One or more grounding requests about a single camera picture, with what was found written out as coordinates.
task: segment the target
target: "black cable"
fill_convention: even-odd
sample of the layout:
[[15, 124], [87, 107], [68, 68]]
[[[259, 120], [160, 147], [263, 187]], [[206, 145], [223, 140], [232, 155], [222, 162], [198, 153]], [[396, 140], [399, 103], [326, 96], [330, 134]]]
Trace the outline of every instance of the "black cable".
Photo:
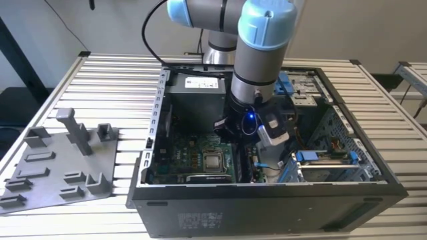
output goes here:
[[55, 11], [55, 8], [53, 8], [52, 5], [49, 4], [48, 0], [44, 0], [44, 2], [45, 2], [45, 4], [49, 6], [49, 8], [52, 9], [52, 11], [53, 11], [53, 13], [56, 14], [56, 16], [59, 17], [61, 23], [64, 24], [64, 26], [65, 26], [65, 28], [67, 28], [67, 30], [68, 30], [68, 32], [71, 32], [71, 34], [73, 35], [73, 37], [79, 40], [79, 42], [81, 43], [84, 49], [85, 49], [87, 51], [89, 51], [88, 48], [87, 48], [87, 46], [85, 46], [84, 43], [81, 42], [80, 38], [76, 36], [76, 34], [73, 33], [73, 31], [68, 28], [68, 26], [67, 26], [67, 24], [65, 24], [61, 16], [60, 16], [59, 13]]
[[416, 112], [415, 112], [415, 115], [414, 115], [414, 118], [415, 118], [415, 119], [416, 119], [416, 117], [419, 116], [419, 114], [420, 114], [420, 112], [422, 112], [422, 109], [423, 109], [422, 107], [418, 108], [418, 110], [416, 110]]
[[295, 117], [294, 117], [294, 123], [295, 123], [295, 125], [296, 125], [296, 123], [299, 122], [299, 112], [298, 112], [296, 106], [295, 106], [295, 104], [294, 104], [294, 102], [292, 102], [292, 98], [291, 98], [290, 93], [288, 93], [288, 91], [287, 91], [287, 89], [286, 89], [286, 85], [284, 85], [283, 82], [282, 82], [280, 77], [278, 77], [278, 82], [279, 82], [280, 88], [282, 88], [283, 91], [284, 91], [284, 99], [288, 99], [290, 103], [292, 104], [294, 115], [295, 115]]
[[402, 103], [403, 103], [403, 100], [406, 99], [406, 96], [407, 96], [407, 94], [408, 94], [410, 88], [411, 88], [411, 84], [408, 85], [408, 87], [407, 87], [407, 89], [406, 89], [406, 92], [404, 92], [404, 94], [403, 94], [403, 97], [402, 97], [402, 100], [400, 100], [400, 105], [402, 105]]
[[279, 169], [279, 168], [272, 168], [272, 167], [270, 167], [270, 166], [259, 166], [260, 168], [263, 168], [263, 169], [271, 169], [271, 170], [274, 170], [274, 171], [280, 171], [282, 169]]
[[204, 29], [202, 28], [200, 29], [200, 34], [199, 34], [199, 43], [198, 43], [198, 53], [200, 52], [202, 55], [203, 55], [203, 48], [202, 48], [202, 37], [203, 37], [203, 32], [204, 32]]
[[155, 57], [155, 59], [162, 63], [163, 66], [168, 67], [171, 70], [174, 70], [176, 73], [182, 73], [182, 74], [188, 74], [188, 75], [194, 75], [194, 76], [202, 76], [202, 77], [212, 77], [212, 78], [224, 78], [224, 74], [222, 73], [208, 73], [208, 72], [199, 72], [199, 71], [194, 71], [194, 70], [187, 70], [187, 69], [178, 69], [174, 66], [171, 66], [171, 64], [168, 64], [155, 53], [154, 49], [150, 47], [150, 44], [147, 42], [147, 38], [146, 38], [146, 29], [147, 29], [147, 24], [150, 21], [150, 18], [152, 17], [152, 15], [155, 14], [156, 10], [159, 9], [159, 7], [167, 2], [168, 0], [160, 0], [155, 6], [152, 7], [152, 9], [148, 12], [148, 15], [146, 17], [146, 20], [142, 24], [142, 30], [140, 30], [140, 35], [142, 35], [142, 41], [144, 43], [146, 48], [148, 49], [148, 52], [151, 53], [151, 55]]

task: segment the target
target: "aluminum table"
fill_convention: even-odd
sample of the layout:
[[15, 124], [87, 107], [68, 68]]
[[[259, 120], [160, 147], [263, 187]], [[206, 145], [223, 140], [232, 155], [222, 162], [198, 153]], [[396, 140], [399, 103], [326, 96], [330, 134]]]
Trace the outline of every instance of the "aluminum table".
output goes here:
[[[163, 56], [167, 62], [199, 63], [198, 56]], [[427, 132], [375, 81], [348, 60], [286, 59], [284, 66], [322, 68], [410, 196], [351, 233], [268, 235], [215, 239], [427, 239]], [[125, 208], [134, 163], [144, 148], [162, 65], [152, 56], [91, 54], [76, 59], [28, 127], [64, 132], [57, 108], [75, 108], [87, 128], [111, 123], [120, 129], [113, 196], [0, 215], [0, 237], [20, 240], [150, 239], [139, 214]], [[25, 143], [19, 137], [0, 161], [0, 195]]]

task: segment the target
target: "label sticker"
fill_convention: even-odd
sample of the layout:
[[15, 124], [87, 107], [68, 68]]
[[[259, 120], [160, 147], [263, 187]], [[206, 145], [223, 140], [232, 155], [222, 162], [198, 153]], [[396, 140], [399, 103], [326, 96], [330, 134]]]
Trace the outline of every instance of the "label sticker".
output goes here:
[[187, 89], [218, 89], [219, 79], [215, 77], [187, 77], [186, 88]]

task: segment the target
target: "motherboard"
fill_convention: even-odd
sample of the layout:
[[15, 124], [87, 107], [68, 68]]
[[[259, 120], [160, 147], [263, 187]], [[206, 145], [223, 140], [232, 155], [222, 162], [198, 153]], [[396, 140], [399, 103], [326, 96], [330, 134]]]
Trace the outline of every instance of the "motherboard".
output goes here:
[[218, 135], [176, 133], [172, 145], [170, 160], [156, 163], [155, 184], [236, 182], [232, 146]]

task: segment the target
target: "black stand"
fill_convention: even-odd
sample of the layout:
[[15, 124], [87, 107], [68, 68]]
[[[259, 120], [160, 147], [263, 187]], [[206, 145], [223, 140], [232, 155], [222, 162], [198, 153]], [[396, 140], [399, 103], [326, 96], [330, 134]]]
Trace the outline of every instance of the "black stand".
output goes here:
[[0, 17], [0, 51], [11, 63], [21, 81], [24, 82], [35, 101], [41, 106], [49, 93], [37, 76], [37, 73], [15, 41], [9, 29]]

